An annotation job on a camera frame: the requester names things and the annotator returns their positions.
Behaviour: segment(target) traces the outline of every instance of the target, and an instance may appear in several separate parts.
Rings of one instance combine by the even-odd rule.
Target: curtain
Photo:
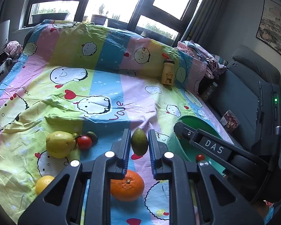
[[[219,24],[229,0],[199,0],[182,40],[193,40],[202,47]]]

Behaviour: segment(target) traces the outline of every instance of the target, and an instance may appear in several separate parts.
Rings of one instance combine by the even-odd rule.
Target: white wall
[[[241,44],[274,65],[281,74],[281,56],[256,38],[264,0],[230,0],[223,18],[206,49],[230,61]]]
[[[23,21],[28,0],[7,0],[3,11],[3,21],[10,19],[9,40],[17,40],[23,44],[30,28],[23,29]]]

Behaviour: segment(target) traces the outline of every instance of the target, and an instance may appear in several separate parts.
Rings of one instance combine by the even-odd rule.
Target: landscape painting
[[[272,0],[264,0],[256,38],[281,55],[281,5]]]

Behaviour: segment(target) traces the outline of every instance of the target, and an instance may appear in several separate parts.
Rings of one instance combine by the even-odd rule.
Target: tomato
[[[89,136],[82,135],[81,137],[77,138],[77,144],[79,149],[86,150],[92,146],[92,139]]]
[[[205,160],[205,156],[203,154],[196,155],[196,161],[197,162],[203,161],[203,160]]]

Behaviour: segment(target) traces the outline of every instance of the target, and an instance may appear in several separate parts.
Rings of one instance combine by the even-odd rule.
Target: bed sheet
[[[175,61],[175,86],[158,80],[164,54]],[[195,86],[205,72],[201,62],[148,38],[86,23],[44,21],[0,84],[0,204],[17,222],[35,199],[35,183],[56,176],[70,161],[93,160],[110,150],[125,128],[155,129],[166,142],[178,117],[196,116],[229,136]],[[46,151],[53,131],[85,134],[98,142],[62,159]],[[130,150],[128,169],[145,182],[134,202],[111,197],[112,224],[169,223],[168,183],[155,181],[149,152],[139,158]]]

